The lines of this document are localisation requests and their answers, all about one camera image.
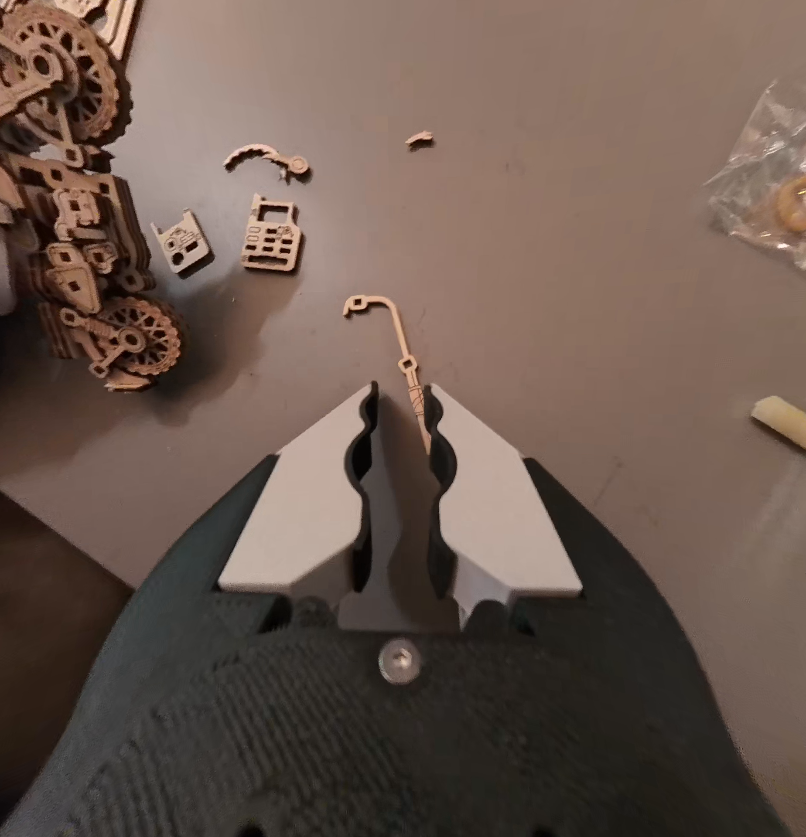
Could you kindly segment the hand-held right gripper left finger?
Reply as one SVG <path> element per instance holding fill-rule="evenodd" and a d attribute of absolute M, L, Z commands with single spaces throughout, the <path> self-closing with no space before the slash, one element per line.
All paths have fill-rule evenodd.
<path fill-rule="evenodd" d="M 218 586 L 224 592 L 345 597 L 372 569 L 371 435 L 379 387 L 372 381 L 284 446 Z"/>

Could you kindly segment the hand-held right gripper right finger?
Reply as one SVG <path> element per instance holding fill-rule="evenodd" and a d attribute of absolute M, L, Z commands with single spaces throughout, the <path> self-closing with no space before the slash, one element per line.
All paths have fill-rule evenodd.
<path fill-rule="evenodd" d="M 439 487 L 427 549 L 436 596 L 455 603 L 578 597 L 583 585 L 523 455 L 438 385 L 426 390 L 425 420 Z"/>

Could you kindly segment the wooden motorcycle model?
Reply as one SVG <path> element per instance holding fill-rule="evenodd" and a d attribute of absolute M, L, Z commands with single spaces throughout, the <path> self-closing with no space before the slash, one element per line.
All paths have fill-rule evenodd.
<path fill-rule="evenodd" d="M 151 297 L 150 254 L 105 147 L 126 129 L 125 70 L 52 2 L 0 2 L 0 225 L 18 304 L 51 353 L 109 392 L 154 386 L 182 357 L 174 309 Z"/>

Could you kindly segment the hook-shaped wooden part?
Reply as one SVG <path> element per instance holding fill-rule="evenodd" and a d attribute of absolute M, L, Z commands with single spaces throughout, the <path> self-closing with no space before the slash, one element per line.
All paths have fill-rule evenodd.
<path fill-rule="evenodd" d="M 419 379 L 419 364 L 415 356 L 410 351 L 404 325 L 396 303 L 385 296 L 351 296 L 346 299 L 343 309 L 343 317 L 348 318 L 352 315 L 366 312 L 371 307 L 377 306 L 386 308 L 390 314 L 400 348 L 398 368 L 406 378 L 410 403 L 417 418 L 420 438 L 426 454 L 429 455 L 431 449 L 431 436 L 429 430 L 427 429 L 425 392 Z"/>

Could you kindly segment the grey desk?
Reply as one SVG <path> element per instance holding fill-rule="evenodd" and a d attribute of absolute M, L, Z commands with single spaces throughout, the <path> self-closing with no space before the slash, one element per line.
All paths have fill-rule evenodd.
<path fill-rule="evenodd" d="M 806 409 L 806 273 L 713 226 L 705 182 L 806 68 L 806 2 L 144 2 L 137 213 L 200 218 L 213 261 L 157 277 L 191 345 L 113 395 L 15 324 L 0 487 L 139 581 L 265 453 L 368 379 L 426 523 L 387 315 L 435 382 L 636 555 L 727 715 L 806 733 L 806 456 L 750 421 Z M 431 131 L 434 146 L 406 139 Z M 280 179 L 264 143 L 307 159 Z M 254 194 L 297 206 L 293 274 L 244 269 Z"/>

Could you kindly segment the small square wooden piece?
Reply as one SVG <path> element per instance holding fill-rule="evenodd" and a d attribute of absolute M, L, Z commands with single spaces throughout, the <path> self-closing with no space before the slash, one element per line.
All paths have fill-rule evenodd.
<path fill-rule="evenodd" d="M 195 213 L 182 211 L 180 220 L 167 229 L 151 223 L 167 266 L 177 276 L 188 276 L 213 258 L 212 248 Z"/>

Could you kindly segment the slotted wooden piece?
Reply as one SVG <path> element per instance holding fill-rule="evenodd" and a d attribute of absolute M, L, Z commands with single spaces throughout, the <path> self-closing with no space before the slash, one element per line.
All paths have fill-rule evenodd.
<path fill-rule="evenodd" d="M 241 267 L 293 274 L 304 241 L 297 218 L 293 202 L 254 194 L 241 246 Z"/>

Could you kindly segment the curved toothed wooden piece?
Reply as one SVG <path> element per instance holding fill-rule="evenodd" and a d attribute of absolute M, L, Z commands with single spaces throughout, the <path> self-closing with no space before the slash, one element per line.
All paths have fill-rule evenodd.
<path fill-rule="evenodd" d="M 289 182 L 293 177 L 305 179 L 311 173 L 311 166 L 307 159 L 299 155 L 285 155 L 273 146 L 264 143 L 251 143 L 237 148 L 222 163 L 227 172 L 231 172 L 241 162 L 251 158 L 260 158 L 280 167 L 280 179 Z"/>

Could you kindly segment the brown sweater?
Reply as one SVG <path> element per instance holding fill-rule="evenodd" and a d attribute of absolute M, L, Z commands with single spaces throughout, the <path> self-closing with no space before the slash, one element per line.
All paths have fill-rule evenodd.
<path fill-rule="evenodd" d="M 0 826 L 51 756 L 131 594 L 0 493 Z"/>

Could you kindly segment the pale wax stick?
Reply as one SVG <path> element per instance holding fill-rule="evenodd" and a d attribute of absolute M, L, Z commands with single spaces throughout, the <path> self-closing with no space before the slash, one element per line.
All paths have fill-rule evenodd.
<path fill-rule="evenodd" d="M 806 451 L 806 412 L 775 395 L 755 402 L 751 418 Z"/>

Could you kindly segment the clear plastic bag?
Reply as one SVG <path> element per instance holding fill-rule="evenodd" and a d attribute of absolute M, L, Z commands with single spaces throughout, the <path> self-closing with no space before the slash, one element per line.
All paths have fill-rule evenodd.
<path fill-rule="evenodd" d="M 705 187 L 727 235 L 806 271 L 806 71 L 765 88 Z"/>

